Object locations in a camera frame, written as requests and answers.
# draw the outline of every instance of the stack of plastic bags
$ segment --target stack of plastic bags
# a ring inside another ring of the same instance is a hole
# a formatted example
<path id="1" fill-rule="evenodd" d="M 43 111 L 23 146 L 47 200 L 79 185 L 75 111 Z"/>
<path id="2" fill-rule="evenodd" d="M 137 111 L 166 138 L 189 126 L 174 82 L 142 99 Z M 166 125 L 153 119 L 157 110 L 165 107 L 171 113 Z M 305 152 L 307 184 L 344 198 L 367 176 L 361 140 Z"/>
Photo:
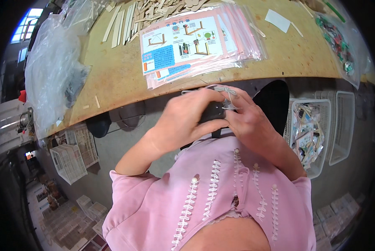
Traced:
<path id="1" fill-rule="evenodd" d="M 149 89 L 266 59 L 245 7 L 219 4 L 180 13 L 140 31 L 143 75 Z"/>
<path id="2" fill-rule="evenodd" d="M 325 136 L 320 128 L 320 111 L 311 103 L 296 104 L 292 124 L 291 148 L 306 170 L 323 149 Z"/>

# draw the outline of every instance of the black object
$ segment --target black object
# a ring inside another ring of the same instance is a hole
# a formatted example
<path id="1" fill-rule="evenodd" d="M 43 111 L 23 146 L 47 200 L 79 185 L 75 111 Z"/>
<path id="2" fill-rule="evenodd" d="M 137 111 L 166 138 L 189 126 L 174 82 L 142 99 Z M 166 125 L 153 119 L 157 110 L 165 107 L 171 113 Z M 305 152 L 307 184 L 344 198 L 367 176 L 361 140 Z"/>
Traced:
<path id="1" fill-rule="evenodd" d="M 96 138 L 105 137 L 112 123 L 109 112 L 98 114 L 97 116 L 88 118 L 85 121 L 87 129 Z"/>
<path id="2" fill-rule="evenodd" d="M 253 98 L 268 118 L 274 129 L 283 136 L 289 108 L 289 90 L 287 83 L 274 80 L 261 89 Z"/>
<path id="3" fill-rule="evenodd" d="M 207 108 L 204 110 L 203 114 L 201 115 L 199 124 L 213 119 L 224 119 L 225 112 L 223 107 L 224 105 L 221 102 L 210 102 Z"/>

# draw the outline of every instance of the left hand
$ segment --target left hand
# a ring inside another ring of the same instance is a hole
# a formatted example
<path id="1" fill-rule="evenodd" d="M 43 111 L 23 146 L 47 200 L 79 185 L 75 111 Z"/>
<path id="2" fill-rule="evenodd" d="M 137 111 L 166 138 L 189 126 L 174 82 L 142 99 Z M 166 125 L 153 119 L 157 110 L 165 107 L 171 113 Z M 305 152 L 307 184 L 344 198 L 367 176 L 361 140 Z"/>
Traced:
<path id="1" fill-rule="evenodd" d="M 215 119 L 198 124 L 211 101 L 223 102 L 224 97 L 207 88 L 189 92 L 169 100 L 162 116 L 144 136 L 158 155 L 174 151 L 200 137 L 227 127 L 228 121 Z"/>

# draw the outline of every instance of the hand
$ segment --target hand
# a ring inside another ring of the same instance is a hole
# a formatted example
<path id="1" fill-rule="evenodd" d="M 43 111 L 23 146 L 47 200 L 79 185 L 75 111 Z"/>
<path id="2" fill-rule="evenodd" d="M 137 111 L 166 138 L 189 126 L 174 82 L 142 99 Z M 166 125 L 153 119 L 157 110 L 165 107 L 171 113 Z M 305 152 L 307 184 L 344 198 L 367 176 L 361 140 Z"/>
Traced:
<path id="1" fill-rule="evenodd" d="M 224 97 L 207 88 L 172 98 L 162 116 L 145 137 L 161 156 L 187 145 L 200 137 L 227 127 L 228 121 L 215 119 L 198 124 L 211 101 L 223 102 Z"/>
<path id="2" fill-rule="evenodd" d="M 229 86 L 235 90 L 237 95 L 231 95 L 232 103 L 241 110 L 238 113 L 227 110 L 226 120 L 229 122 L 229 128 L 235 133 L 235 136 L 247 148 L 261 155 L 274 152 L 272 148 L 278 137 L 281 137 L 273 128 L 268 118 L 260 107 L 258 107 L 250 96 L 243 90 Z M 226 92 L 222 95 L 229 99 Z"/>

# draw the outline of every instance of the window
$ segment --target window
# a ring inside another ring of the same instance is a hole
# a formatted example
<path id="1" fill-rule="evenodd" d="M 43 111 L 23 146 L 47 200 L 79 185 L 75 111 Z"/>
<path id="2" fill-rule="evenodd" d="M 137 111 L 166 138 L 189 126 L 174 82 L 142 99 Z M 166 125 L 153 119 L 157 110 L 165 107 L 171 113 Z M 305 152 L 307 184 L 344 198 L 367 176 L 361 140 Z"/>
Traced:
<path id="1" fill-rule="evenodd" d="M 26 13 L 25 17 L 21 20 L 10 43 L 19 43 L 21 40 L 23 40 L 24 36 L 25 39 L 31 38 L 35 24 L 37 23 L 37 20 L 41 16 L 43 10 L 44 9 L 30 9 Z"/>
<path id="2" fill-rule="evenodd" d="M 19 50 L 19 58 L 17 59 L 17 63 L 20 63 L 25 59 L 25 54 L 27 53 L 28 47 L 24 47 L 21 50 Z"/>

